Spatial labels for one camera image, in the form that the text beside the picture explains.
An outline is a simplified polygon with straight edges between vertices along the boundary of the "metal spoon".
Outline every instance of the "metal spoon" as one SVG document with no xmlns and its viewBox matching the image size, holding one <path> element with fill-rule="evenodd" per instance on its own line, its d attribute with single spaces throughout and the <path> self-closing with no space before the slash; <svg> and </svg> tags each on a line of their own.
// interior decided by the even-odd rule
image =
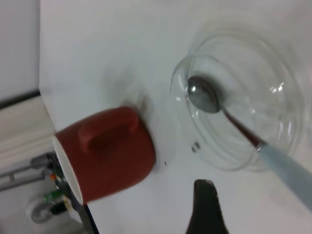
<svg viewBox="0 0 312 234">
<path fill-rule="evenodd" d="M 287 154 L 269 145 L 233 117 L 224 107 L 222 87 L 209 76 L 193 76 L 187 81 L 187 95 L 198 109 L 214 114 L 222 111 L 227 119 L 250 141 L 264 162 L 312 212 L 312 174 Z"/>
</svg>

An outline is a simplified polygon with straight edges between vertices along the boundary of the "red mug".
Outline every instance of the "red mug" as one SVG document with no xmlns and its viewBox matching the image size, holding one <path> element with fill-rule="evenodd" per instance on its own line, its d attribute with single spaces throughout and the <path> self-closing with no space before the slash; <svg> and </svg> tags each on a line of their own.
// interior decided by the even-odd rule
<svg viewBox="0 0 312 234">
<path fill-rule="evenodd" d="M 151 137 L 130 107 L 105 110 L 53 137 L 58 160 L 80 204 L 142 181 L 155 163 Z"/>
</svg>

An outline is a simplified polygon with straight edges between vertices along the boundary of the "spoon handle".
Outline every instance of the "spoon handle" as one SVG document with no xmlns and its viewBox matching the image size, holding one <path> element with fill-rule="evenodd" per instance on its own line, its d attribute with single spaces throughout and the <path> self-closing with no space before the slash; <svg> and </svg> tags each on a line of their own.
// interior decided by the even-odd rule
<svg viewBox="0 0 312 234">
<path fill-rule="evenodd" d="M 287 154 L 259 138 L 234 118 L 225 108 L 223 108 L 223 112 L 228 120 L 257 149 L 260 155 L 259 159 L 264 162 L 312 212 L 312 174 Z"/>
<path fill-rule="evenodd" d="M 258 151 L 263 161 L 312 212 L 312 174 L 269 144 Z"/>
</svg>

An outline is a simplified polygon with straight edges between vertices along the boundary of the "clear glass bowl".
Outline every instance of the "clear glass bowl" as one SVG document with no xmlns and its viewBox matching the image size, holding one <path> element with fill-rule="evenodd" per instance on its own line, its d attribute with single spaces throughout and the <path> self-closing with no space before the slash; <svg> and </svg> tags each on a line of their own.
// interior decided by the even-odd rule
<svg viewBox="0 0 312 234">
<path fill-rule="evenodd" d="M 270 144 L 294 153 L 308 114 L 305 99 L 310 94 L 304 89 L 310 83 L 285 41 L 245 24 L 210 25 L 177 65 L 171 83 L 174 113 L 194 152 L 222 170 L 265 170 L 255 149 L 222 112 L 205 113 L 188 100 L 187 79 L 198 74 L 222 85 L 225 106 L 237 119 Z"/>
</svg>

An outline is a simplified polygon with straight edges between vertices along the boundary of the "white table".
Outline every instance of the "white table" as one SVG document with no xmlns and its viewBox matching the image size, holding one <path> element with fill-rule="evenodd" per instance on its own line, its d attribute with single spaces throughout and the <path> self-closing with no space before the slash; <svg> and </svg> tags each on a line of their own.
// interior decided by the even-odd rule
<svg viewBox="0 0 312 234">
<path fill-rule="evenodd" d="M 312 215 L 273 174 L 225 173 L 198 158 L 169 103 L 173 69 L 208 16 L 282 20 L 294 7 L 282 2 L 41 0 L 40 90 L 57 130 L 124 101 L 148 106 L 157 165 L 136 186 L 88 204 L 100 233 L 184 233 L 198 178 L 215 183 L 231 234 L 312 232 Z M 312 169 L 303 145 L 296 159 Z"/>
</svg>

